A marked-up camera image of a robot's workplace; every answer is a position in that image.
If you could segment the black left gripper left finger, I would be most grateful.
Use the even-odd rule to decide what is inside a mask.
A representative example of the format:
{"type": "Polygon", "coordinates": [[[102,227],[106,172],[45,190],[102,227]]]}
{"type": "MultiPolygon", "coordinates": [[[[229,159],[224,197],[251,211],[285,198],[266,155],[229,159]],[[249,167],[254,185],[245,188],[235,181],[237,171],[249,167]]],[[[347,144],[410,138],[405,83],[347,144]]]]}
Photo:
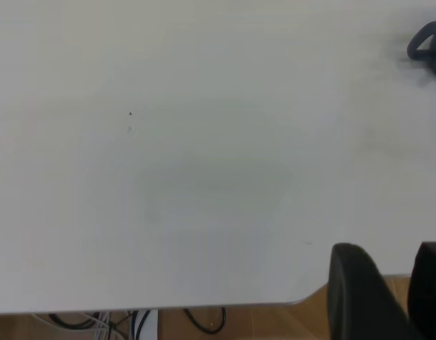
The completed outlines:
{"type": "Polygon", "coordinates": [[[331,339],[420,338],[375,262],[354,244],[331,250],[327,315],[331,339]]]}

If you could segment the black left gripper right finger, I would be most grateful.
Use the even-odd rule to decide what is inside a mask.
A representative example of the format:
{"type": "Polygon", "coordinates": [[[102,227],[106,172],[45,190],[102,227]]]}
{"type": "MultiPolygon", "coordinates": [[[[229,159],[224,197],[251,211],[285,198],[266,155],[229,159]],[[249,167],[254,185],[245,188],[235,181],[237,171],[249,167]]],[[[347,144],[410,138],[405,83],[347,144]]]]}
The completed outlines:
{"type": "Polygon", "coordinates": [[[408,315],[425,339],[436,339],[436,242],[423,242],[408,289],[408,315]]]}

